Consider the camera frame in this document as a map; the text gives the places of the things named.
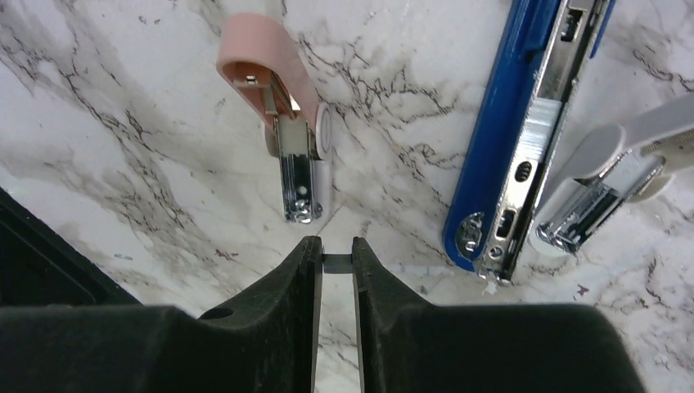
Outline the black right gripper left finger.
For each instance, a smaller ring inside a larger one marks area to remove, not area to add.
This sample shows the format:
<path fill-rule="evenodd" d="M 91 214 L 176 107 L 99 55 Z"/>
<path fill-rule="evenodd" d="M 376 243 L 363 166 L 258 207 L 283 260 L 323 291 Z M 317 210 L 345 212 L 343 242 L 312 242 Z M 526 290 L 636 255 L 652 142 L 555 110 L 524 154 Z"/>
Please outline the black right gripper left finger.
<path fill-rule="evenodd" d="M 322 241 L 192 317 L 170 305 L 9 308 L 4 392 L 311 392 Z"/>

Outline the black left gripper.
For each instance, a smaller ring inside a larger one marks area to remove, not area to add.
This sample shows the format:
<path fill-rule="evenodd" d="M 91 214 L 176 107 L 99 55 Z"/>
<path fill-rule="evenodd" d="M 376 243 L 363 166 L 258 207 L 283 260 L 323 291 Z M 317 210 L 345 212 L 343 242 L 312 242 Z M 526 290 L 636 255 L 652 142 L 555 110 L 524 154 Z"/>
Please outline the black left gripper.
<path fill-rule="evenodd" d="M 1 190 L 1 306 L 140 302 Z"/>

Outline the blue stapler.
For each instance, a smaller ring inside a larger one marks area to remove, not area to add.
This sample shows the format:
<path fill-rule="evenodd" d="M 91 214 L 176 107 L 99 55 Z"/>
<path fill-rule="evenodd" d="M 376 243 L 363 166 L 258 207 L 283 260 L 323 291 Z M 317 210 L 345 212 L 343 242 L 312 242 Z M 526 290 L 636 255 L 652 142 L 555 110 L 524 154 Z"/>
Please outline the blue stapler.
<path fill-rule="evenodd" d="M 458 267 L 507 284 L 612 1 L 515 1 L 442 232 Z"/>

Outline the grey staple strip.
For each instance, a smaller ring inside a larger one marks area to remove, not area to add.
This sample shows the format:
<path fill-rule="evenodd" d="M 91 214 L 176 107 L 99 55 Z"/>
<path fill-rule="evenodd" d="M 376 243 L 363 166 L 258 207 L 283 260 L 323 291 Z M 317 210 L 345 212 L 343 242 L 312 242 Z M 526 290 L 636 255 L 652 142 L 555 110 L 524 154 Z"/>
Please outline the grey staple strip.
<path fill-rule="evenodd" d="M 325 274 L 352 274 L 352 255 L 324 253 L 322 255 L 322 271 Z"/>

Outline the small pink stapler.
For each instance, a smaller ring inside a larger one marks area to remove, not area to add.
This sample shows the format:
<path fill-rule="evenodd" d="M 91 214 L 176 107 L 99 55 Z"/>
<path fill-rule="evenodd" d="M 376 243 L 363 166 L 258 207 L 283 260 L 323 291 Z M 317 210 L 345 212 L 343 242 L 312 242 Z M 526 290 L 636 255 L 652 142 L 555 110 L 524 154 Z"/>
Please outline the small pink stapler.
<path fill-rule="evenodd" d="M 279 162 L 284 219 L 311 224 L 331 211 L 331 108 L 318 96 L 285 27 L 257 13 L 227 19 L 216 69 L 264 125 Z"/>

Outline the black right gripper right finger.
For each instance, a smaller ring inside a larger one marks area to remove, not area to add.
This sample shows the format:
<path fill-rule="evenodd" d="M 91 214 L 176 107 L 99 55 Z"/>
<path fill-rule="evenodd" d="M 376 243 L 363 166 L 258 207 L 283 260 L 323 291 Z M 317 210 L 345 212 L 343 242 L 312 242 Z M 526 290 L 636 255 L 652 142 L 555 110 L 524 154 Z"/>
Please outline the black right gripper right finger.
<path fill-rule="evenodd" d="M 642 392 L 620 336 L 581 304 L 434 305 L 353 240 L 365 392 Z"/>

